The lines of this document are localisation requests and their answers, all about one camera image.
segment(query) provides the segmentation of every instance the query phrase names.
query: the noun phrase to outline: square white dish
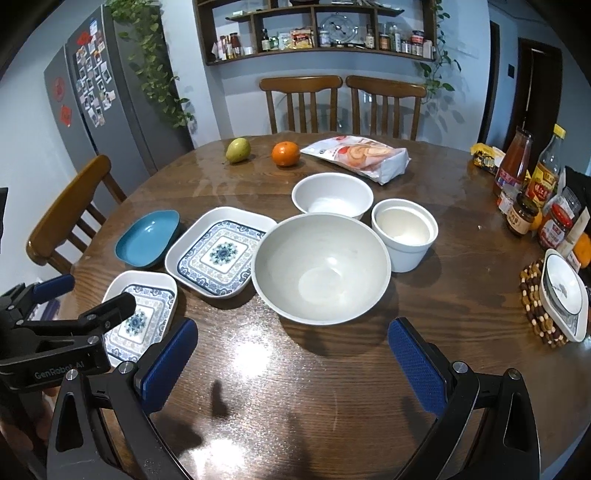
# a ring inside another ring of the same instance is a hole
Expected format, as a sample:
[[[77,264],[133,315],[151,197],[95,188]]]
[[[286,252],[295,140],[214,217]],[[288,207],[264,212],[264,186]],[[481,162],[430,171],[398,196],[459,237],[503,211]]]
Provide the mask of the square white dish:
[[[137,362],[153,343],[168,332],[178,301],[178,288],[166,273],[128,270],[117,276],[103,301],[128,292],[135,297],[135,313],[103,335],[113,367],[121,362]]]
[[[251,279],[251,258],[277,222],[258,213],[218,207],[170,248],[164,266],[179,282],[211,299],[238,295]]]

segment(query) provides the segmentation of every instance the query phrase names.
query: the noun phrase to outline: blue oval dish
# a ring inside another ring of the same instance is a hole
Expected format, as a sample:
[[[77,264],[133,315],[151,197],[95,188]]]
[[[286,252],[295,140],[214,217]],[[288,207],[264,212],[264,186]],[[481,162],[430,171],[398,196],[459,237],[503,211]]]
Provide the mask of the blue oval dish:
[[[135,222],[115,245],[115,256],[135,268],[150,268],[161,261],[180,234],[175,210],[149,213]]]

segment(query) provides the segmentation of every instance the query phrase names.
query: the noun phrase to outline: sauce bottle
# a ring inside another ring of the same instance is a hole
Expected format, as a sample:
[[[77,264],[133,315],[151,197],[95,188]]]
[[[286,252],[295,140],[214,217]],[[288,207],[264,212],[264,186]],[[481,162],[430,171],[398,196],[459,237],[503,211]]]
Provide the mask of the sauce bottle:
[[[540,154],[534,174],[531,176],[530,185],[525,192],[540,208],[544,206],[558,182],[558,176],[560,175],[559,153],[565,136],[566,131],[561,126],[555,125],[552,140]]]
[[[527,130],[517,127],[513,142],[511,142],[511,146],[496,173],[495,182],[492,186],[492,192],[495,195],[499,196],[501,194],[505,183],[521,189],[527,171],[527,164],[530,160],[532,142],[532,135]]]

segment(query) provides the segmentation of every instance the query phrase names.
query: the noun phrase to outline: chair backrest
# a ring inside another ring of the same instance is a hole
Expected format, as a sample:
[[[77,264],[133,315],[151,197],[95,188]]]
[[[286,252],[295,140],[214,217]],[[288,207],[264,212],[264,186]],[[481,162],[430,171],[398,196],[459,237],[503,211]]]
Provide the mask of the chair backrest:
[[[66,187],[39,221],[27,242],[27,255],[37,265],[50,264],[62,274],[69,273],[72,264],[60,255],[56,248],[69,240],[82,253],[87,245],[74,232],[77,225],[91,239],[95,230],[83,219],[87,211],[103,225],[105,217],[92,205],[96,188],[103,182],[118,204],[125,193],[110,174],[111,161],[105,155],[94,158]]]
[[[273,105],[273,92],[281,92],[287,95],[287,125],[292,132],[296,131],[296,119],[294,117],[294,103],[291,95],[297,93],[300,100],[300,131],[307,133],[306,104],[304,94],[310,94],[310,113],[312,133],[318,133],[318,112],[316,109],[316,94],[321,90],[330,89],[330,131],[336,132],[336,107],[338,90],[343,85],[343,79],[336,75],[324,75],[313,77],[275,77],[262,79],[259,87],[267,93],[267,108],[271,132],[277,133],[277,121],[275,120],[275,106]]]
[[[354,135],[359,135],[361,133],[359,91],[362,90],[371,95],[370,132],[372,135],[375,135],[378,129],[378,95],[382,95],[382,135],[388,135],[388,98],[394,98],[394,127],[392,129],[392,136],[394,138],[400,138],[400,99],[406,97],[415,97],[413,127],[411,129],[410,139],[417,139],[418,120],[421,111],[421,98],[425,98],[427,96],[427,89],[424,85],[414,85],[412,83],[375,79],[371,77],[360,77],[357,75],[348,76],[345,82],[347,86],[351,88]]]

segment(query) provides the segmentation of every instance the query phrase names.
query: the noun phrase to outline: door frame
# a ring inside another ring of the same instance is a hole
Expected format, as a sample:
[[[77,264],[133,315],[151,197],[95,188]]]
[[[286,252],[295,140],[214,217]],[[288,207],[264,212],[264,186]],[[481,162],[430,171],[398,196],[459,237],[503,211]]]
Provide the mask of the door frame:
[[[504,151],[509,149],[515,130],[517,129],[518,119],[523,118],[525,109],[527,107],[527,99],[529,95],[529,84],[531,71],[524,68],[524,53],[530,50],[540,50],[548,55],[557,56],[560,59],[560,76],[563,77],[563,58],[562,50],[557,47],[553,47],[546,43],[541,43],[529,38],[519,38],[519,57],[517,67],[517,81],[515,82],[515,99],[513,100],[513,109],[511,111],[511,120],[509,121],[509,127],[507,128],[507,134],[505,137]],[[560,84],[560,94],[558,95],[558,109],[560,109],[560,99],[562,97],[562,83]]]
[[[495,111],[496,89],[499,85],[499,68],[501,66],[501,28],[498,23],[491,21],[491,68],[488,75],[488,90],[478,143],[486,143],[491,130],[492,114]]]

